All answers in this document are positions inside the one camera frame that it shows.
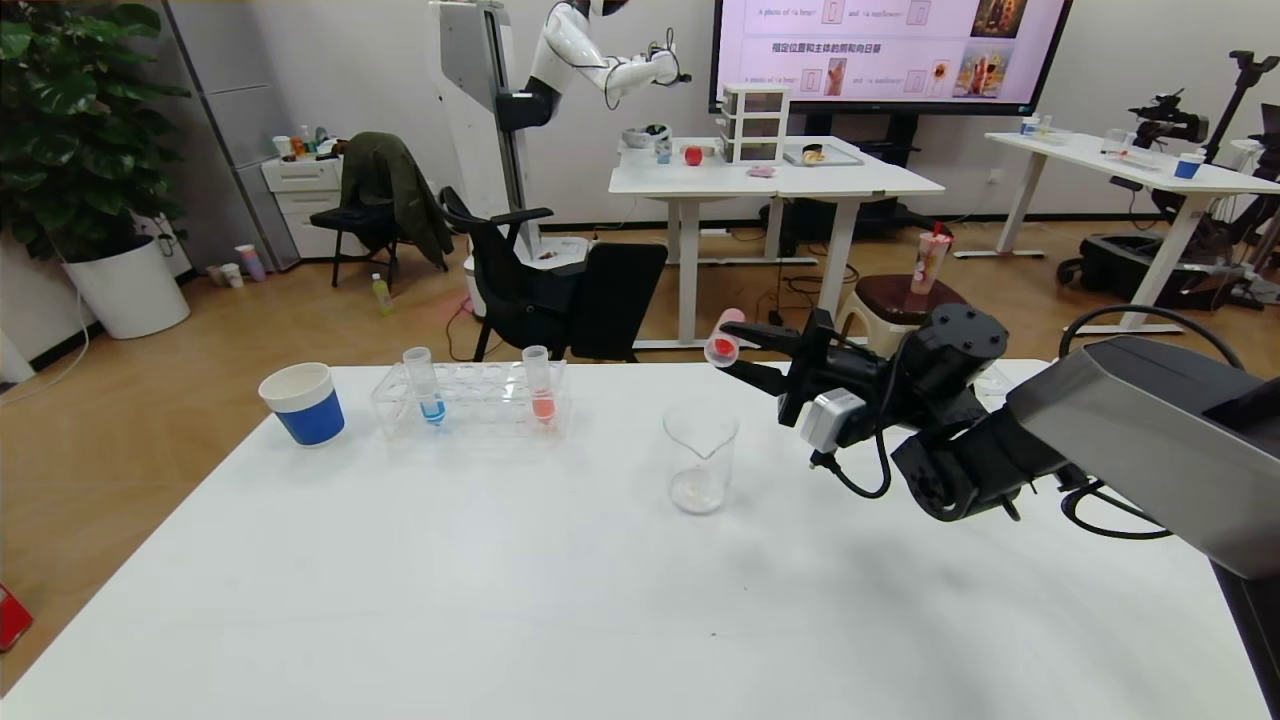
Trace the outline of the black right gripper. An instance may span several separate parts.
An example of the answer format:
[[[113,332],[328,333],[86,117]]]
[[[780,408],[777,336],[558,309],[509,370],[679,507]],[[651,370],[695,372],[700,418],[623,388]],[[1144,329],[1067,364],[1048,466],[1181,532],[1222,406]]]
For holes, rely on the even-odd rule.
[[[737,360],[721,372],[778,398],[778,423],[795,427],[803,406],[832,389],[846,389],[873,404],[888,386],[890,365],[861,345],[845,338],[832,314],[814,307],[803,331],[774,324],[726,322],[719,332],[740,347],[791,357],[785,373],[777,366]]]

